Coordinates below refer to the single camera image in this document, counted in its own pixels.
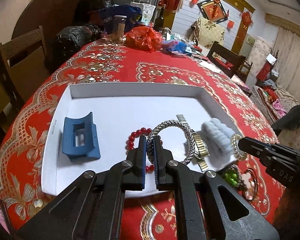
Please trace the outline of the light blue fluffy scrunchie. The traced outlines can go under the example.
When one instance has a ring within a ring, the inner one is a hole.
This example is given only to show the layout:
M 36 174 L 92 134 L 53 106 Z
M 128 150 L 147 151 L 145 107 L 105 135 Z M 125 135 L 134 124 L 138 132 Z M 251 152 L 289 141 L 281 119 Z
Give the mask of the light blue fluffy scrunchie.
M 233 129 L 217 118 L 202 124 L 203 141 L 209 152 L 207 163 L 212 170 L 220 171 L 236 161 L 230 140 L 234 133 Z

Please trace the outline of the blue hair claw clip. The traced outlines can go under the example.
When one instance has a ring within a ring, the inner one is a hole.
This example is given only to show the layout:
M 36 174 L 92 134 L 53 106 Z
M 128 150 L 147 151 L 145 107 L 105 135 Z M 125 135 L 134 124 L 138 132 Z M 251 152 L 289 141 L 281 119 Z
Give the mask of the blue hair claw clip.
M 71 162 L 92 161 L 101 157 L 93 113 L 82 118 L 64 120 L 62 153 Z

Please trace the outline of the white shallow cardboard box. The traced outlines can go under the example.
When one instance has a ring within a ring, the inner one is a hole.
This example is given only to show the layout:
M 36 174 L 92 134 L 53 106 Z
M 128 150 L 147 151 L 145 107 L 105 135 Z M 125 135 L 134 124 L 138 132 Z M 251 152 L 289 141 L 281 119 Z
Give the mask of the white shallow cardboard box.
M 62 152 L 65 118 L 92 114 L 101 157 L 70 161 Z M 142 127 L 154 128 L 183 115 L 198 133 L 212 118 L 239 133 L 239 126 L 225 104 L 202 87 L 166 83 L 109 82 L 69 85 L 53 115 L 44 147 L 41 187 L 52 196 L 61 193 L 83 172 L 110 169 L 126 158 L 130 134 Z

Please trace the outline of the dark wooden chair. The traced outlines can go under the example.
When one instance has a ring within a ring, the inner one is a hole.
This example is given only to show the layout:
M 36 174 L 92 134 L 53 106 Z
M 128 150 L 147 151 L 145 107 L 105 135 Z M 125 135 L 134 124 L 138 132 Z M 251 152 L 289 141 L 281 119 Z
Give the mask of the dark wooden chair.
M 23 106 L 50 76 L 41 25 L 5 44 L 0 43 L 0 71 L 18 106 Z
M 214 54 L 225 59 L 226 63 L 214 57 Z M 207 58 L 229 78 L 232 78 L 236 74 L 246 59 L 245 56 L 237 55 L 220 45 L 217 41 L 213 42 L 212 47 L 207 54 Z

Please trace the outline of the beige curtain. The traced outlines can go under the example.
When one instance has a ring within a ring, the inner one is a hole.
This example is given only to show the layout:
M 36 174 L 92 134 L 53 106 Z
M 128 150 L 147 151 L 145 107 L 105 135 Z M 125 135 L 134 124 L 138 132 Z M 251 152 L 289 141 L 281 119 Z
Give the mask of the beige curtain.
M 300 26 L 272 14 L 266 14 L 265 20 L 279 28 L 273 46 L 278 53 L 276 83 L 300 102 Z

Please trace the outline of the blue tissue packet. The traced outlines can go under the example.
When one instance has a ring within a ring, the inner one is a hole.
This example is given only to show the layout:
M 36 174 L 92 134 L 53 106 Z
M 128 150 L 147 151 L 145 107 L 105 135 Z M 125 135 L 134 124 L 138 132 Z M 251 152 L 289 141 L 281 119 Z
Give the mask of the blue tissue packet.
M 187 44 L 179 40 L 168 40 L 161 43 L 162 49 L 173 54 L 186 54 Z

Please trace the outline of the red floral tablecloth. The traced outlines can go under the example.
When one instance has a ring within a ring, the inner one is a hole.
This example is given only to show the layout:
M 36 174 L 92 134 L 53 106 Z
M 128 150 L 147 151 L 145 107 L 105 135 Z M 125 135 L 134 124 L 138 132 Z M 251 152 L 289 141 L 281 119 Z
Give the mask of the red floral tablecloth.
M 203 87 L 234 118 L 244 135 L 265 142 L 277 138 L 264 115 L 225 74 L 214 74 L 189 57 L 147 53 L 95 41 L 62 64 L 35 92 L 9 127 L 0 149 L 0 199 L 15 230 L 52 200 L 41 189 L 43 149 L 52 116 L 67 85 L 89 82 L 156 82 Z M 252 206 L 270 223 L 284 187 L 255 157 L 239 163 L 253 168 L 258 192 Z M 173 193 L 125 200 L 120 239 L 176 239 Z

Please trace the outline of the framed red fu picture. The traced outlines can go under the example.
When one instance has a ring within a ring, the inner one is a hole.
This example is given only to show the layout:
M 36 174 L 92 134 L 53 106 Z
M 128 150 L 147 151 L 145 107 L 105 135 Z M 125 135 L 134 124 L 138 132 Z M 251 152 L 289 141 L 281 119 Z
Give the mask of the framed red fu picture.
M 214 22 L 221 23 L 228 20 L 229 12 L 226 12 L 220 0 L 205 0 L 198 2 L 197 6 L 203 18 Z

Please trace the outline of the red plastic bag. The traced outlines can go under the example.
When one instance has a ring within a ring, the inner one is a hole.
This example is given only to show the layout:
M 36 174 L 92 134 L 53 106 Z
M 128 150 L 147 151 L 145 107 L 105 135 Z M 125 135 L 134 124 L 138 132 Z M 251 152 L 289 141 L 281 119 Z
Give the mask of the red plastic bag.
M 147 52 L 160 50 L 163 41 L 161 33 L 148 26 L 134 27 L 126 35 L 126 46 Z

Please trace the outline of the dark wine bottle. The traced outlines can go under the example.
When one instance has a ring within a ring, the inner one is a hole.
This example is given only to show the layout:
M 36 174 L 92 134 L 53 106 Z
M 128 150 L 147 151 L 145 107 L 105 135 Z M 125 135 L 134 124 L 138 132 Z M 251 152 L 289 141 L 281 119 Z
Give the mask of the dark wine bottle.
M 165 5 L 163 5 L 160 9 L 159 16 L 155 19 L 153 29 L 157 32 L 162 32 L 164 26 L 164 11 Z

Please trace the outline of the glass jar with lid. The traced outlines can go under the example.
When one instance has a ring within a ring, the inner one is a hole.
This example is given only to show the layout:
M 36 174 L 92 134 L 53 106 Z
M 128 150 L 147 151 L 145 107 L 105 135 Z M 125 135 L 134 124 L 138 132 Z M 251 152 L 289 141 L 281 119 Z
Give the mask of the glass jar with lid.
M 115 42 L 120 42 L 125 32 L 126 16 L 115 15 L 113 18 L 113 31 L 111 39 Z

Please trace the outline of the dark wooden chair left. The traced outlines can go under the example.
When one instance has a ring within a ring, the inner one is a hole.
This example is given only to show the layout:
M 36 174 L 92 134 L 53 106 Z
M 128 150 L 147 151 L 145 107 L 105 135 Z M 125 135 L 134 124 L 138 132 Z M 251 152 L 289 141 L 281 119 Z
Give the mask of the dark wooden chair left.
M 5 44 L 0 43 L 0 71 L 18 106 L 23 106 L 50 76 L 41 25 Z

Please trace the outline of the blue plastic bag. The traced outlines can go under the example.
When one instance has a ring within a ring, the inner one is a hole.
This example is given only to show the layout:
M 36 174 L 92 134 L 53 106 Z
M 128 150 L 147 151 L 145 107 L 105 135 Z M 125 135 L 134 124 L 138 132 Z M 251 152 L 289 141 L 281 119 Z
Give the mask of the blue plastic bag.
M 114 5 L 97 11 L 104 22 L 111 22 L 115 16 L 126 16 L 127 20 L 138 22 L 142 19 L 142 11 L 131 5 Z

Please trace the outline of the white paper gift bag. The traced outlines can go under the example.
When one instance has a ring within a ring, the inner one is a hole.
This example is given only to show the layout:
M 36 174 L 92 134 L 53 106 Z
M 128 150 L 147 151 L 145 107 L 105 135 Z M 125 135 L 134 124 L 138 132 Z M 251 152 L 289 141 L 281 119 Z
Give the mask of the white paper gift bag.
M 141 9 L 142 17 L 141 20 L 139 20 L 139 22 L 143 25 L 150 25 L 151 19 L 156 9 L 156 5 L 152 5 L 150 3 L 136 2 L 135 0 L 133 0 L 130 3 L 130 5 Z

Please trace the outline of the round dark wooden tabletop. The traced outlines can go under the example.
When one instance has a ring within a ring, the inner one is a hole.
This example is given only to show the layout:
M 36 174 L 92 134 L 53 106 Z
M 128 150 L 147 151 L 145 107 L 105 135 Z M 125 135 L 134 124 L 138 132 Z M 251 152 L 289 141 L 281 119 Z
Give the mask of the round dark wooden tabletop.
M 72 24 L 78 3 L 79 0 L 32 0 L 18 18 L 12 38 L 42 26 L 45 41 L 53 41 Z

